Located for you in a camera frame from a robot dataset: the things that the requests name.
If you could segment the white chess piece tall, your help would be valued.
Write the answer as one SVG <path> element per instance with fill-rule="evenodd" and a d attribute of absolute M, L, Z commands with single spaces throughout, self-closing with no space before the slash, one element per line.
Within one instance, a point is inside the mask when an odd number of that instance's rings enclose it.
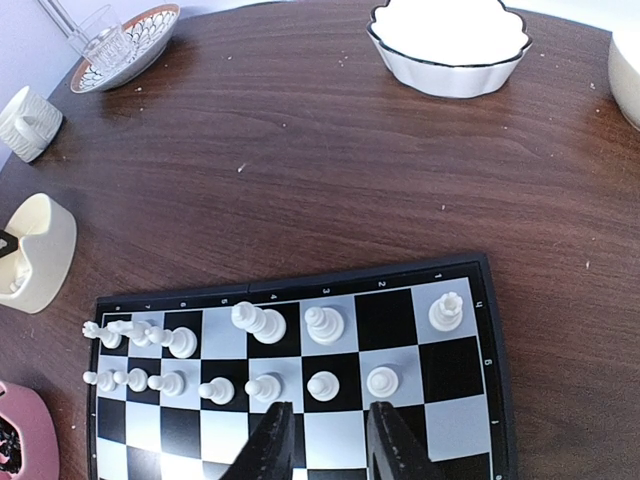
<path fill-rule="evenodd" d="M 231 321 L 239 329 L 252 334 L 263 344 L 275 344 L 286 333 L 285 318 L 276 310 L 262 309 L 248 301 L 234 305 L 231 310 Z"/>
<path fill-rule="evenodd" d="M 320 345 L 337 342 L 344 333 L 343 316 L 334 308 L 313 306 L 304 313 L 310 338 Z"/>

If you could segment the white knight piece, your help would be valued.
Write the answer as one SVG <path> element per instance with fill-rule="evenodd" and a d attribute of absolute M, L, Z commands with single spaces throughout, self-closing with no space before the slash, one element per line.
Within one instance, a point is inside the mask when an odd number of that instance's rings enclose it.
<path fill-rule="evenodd" d="M 113 321 L 107 324 L 110 332 L 118 333 L 129 338 L 134 345 L 144 348 L 151 344 L 146 331 L 152 327 L 147 321 Z"/>

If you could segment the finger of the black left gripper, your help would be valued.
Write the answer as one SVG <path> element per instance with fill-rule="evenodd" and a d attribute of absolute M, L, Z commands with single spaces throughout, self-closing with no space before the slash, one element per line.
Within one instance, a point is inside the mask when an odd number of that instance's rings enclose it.
<path fill-rule="evenodd" d="M 12 254 L 18 250 L 18 238 L 14 235 L 0 231 L 0 258 Z"/>

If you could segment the white rook corner piece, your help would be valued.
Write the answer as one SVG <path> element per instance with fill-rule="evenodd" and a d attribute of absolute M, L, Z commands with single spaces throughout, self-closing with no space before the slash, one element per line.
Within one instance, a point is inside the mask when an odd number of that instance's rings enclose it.
<path fill-rule="evenodd" d="M 118 348 L 122 341 L 122 336 L 119 333 L 111 332 L 92 321 L 83 324 L 82 333 L 86 338 L 100 340 L 107 349 Z"/>

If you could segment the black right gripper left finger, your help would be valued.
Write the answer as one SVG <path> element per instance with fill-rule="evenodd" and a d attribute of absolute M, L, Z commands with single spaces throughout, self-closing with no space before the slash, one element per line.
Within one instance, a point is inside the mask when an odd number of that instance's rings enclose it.
<path fill-rule="evenodd" d="M 293 405 L 274 402 L 221 479 L 291 480 L 294 452 Z"/>

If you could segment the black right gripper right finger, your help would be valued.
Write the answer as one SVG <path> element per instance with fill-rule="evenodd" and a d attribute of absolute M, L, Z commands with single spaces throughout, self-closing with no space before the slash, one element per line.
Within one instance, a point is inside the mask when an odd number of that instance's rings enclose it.
<path fill-rule="evenodd" d="M 444 479 L 389 402 L 373 402 L 366 422 L 371 479 Z"/>

